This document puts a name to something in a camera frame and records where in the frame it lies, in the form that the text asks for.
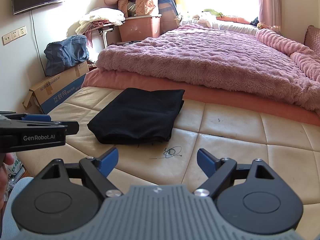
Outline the person left hand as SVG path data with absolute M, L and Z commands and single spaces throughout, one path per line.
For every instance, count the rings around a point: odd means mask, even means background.
M 4 194 L 7 188 L 7 181 L 8 181 L 8 173 L 6 165 L 12 165 L 14 163 L 14 158 L 10 153 L 7 153 L 4 157 L 3 164 L 1 165 L 0 171 L 0 210 L 4 205 Z

